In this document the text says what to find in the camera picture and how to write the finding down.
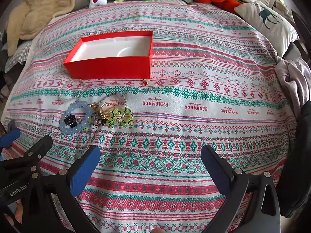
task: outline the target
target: bed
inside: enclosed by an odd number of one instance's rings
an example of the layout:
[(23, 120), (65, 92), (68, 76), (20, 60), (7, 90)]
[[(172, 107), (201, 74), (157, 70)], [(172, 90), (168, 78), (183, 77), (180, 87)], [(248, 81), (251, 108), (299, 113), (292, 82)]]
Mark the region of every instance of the bed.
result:
[[(294, 143), (296, 120), (270, 42), (211, 4), (175, 1), (110, 3), (52, 21), (33, 41), (1, 118), (5, 127), (14, 119), (21, 130), (5, 158), (22, 156), (44, 135), (53, 138), (41, 160), (46, 175), (68, 168), (92, 144), (101, 148), (100, 163), (77, 197), (101, 232), (156, 226), (201, 232), (225, 200), (201, 162), (203, 145), (247, 173), (269, 171), (277, 184)], [(92, 103), (121, 92), (134, 125), (63, 134), (58, 122), (72, 102), (58, 97), (70, 81), (67, 55), (82, 37), (128, 30), (154, 32), (149, 84), (88, 80), (80, 99)], [(65, 215), (62, 220), (70, 227)]]

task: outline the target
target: open box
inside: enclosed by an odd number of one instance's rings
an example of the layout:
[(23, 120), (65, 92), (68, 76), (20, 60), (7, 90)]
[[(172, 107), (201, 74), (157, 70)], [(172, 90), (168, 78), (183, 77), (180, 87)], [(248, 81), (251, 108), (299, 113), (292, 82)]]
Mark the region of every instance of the open box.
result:
[(81, 38), (64, 62), (73, 79), (150, 79), (152, 31)]

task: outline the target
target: metal screw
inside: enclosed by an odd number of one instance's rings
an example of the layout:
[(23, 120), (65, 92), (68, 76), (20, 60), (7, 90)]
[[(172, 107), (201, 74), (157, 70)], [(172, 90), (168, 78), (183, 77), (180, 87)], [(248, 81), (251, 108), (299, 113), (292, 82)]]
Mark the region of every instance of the metal screw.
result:
[(243, 170), (241, 168), (235, 168), (234, 172), (237, 173), (237, 174), (242, 174)]
[(37, 178), (37, 177), (38, 177), (38, 173), (37, 173), (37, 172), (33, 173), (31, 177), (32, 177), (33, 179)]
[(59, 171), (59, 174), (60, 175), (65, 175), (67, 173), (67, 169), (61, 169), (60, 171)]
[(263, 175), (265, 175), (267, 178), (271, 177), (271, 174), (269, 172), (264, 172)]

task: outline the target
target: black fabric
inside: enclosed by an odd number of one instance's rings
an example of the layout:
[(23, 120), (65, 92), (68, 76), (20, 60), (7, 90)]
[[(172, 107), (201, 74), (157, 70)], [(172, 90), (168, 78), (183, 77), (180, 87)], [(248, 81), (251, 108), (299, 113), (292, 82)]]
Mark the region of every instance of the black fabric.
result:
[(311, 186), (311, 102), (301, 108), (296, 128), (296, 143), (288, 154), (276, 186), (280, 212), (286, 218), (307, 199)]

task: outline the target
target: pile of jewelry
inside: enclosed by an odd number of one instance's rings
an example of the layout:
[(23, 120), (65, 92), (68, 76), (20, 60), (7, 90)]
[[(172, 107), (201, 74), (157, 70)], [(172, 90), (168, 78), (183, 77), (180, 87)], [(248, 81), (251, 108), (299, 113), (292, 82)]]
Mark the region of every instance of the pile of jewelry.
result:
[[(75, 97), (79, 97), (82, 92), (85, 90), (85, 84), (81, 80), (74, 80), (81, 82), (83, 84), (83, 90), (80, 91)], [(64, 99), (61, 96), (61, 90), (59, 91), (59, 97), (64, 100), (71, 100), (71, 99)], [(114, 103), (106, 102), (111, 96), (116, 96), (118, 98), (122, 98), (124, 100), (124, 108), (117, 109)], [(80, 107), (84, 108), (86, 115), (76, 116), (73, 115), (72, 112)], [(92, 130), (96, 129), (99, 126), (108, 126), (112, 128), (114, 124), (119, 123), (122, 126), (133, 125), (133, 113), (128, 108), (128, 104), (126, 98), (121, 94), (112, 94), (109, 95), (99, 102), (94, 102), (92, 104), (88, 104), (86, 101), (75, 101), (72, 103), (68, 110), (62, 115), (62, 119), (60, 120), (60, 130), (65, 134), (73, 134), (78, 133), (82, 130)]]

